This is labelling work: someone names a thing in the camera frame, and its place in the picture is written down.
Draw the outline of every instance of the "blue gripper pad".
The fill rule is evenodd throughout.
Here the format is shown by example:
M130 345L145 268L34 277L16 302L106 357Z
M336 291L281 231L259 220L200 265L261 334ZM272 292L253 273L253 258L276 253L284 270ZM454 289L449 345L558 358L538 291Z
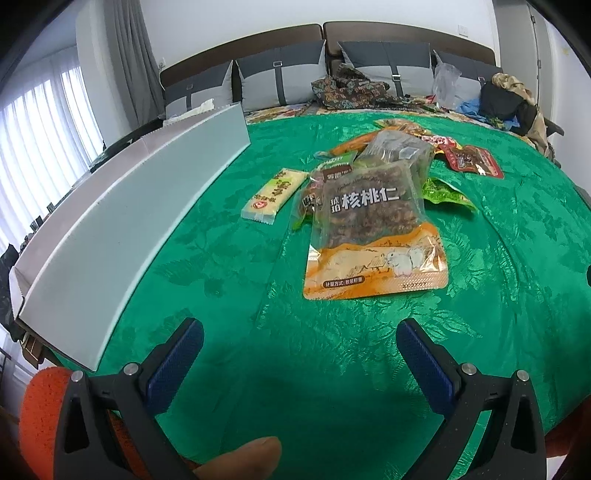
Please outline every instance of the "blue gripper pad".
M453 383L406 320L396 328L396 344L431 410L448 418L454 409Z
M203 347L203 325L195 320L148 381L144 406L151 415L168 410L181 383Z

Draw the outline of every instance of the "white curtain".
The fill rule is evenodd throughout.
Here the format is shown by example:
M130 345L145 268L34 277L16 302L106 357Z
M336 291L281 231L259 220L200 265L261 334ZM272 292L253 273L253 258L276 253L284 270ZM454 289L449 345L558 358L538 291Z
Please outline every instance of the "white curtain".
M76 47L17 70L0 95L0 252L18 250L102 151Z

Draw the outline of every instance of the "finger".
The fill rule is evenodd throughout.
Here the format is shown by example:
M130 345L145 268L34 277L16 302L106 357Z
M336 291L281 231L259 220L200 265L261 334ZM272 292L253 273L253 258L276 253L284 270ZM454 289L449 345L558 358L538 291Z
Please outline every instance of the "finger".
M197 468L199 480L265 480L279 464L281 442L277 437L253 440Z

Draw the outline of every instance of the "green floral bedspread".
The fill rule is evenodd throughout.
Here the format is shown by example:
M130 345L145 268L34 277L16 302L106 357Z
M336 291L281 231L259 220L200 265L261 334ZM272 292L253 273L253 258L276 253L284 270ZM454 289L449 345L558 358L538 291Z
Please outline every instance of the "green floral bedspread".
M289 202L272 226L243 220L246 201L281 167L373 130L382 113L305 116L249 126L252 145L199 199L158 253L106 348L100 374L142 360L186 316L205 346L158 422L178 451L204 462L277 435L277 479L394 480L441 417L402 361L395 327L414 316L459 361L488 374L531 374L546 430L591 393L591 213L572 182L506 133L417 118L440 135L488 148L498 180L431 172L477 214L429 206L449 259L448 288L360 300L307 301L310 228L291 233ZM482 416L455 475L467 468Z

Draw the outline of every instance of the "red snack bag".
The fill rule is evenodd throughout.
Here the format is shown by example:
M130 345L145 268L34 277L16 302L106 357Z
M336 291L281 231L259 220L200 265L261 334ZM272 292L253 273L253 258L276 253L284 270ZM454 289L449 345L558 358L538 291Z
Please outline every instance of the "red snack bag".
M421 140L429 142L435 147L435 153L444 153L440 145L448 145L450 147L461 148L462 146L456 142L452 137L442 137L441 135L422 135Z
M466 145L461 149L440 145L440 148L452 170L469 171L497 179L505 178L496 160L485 148L474 145Z

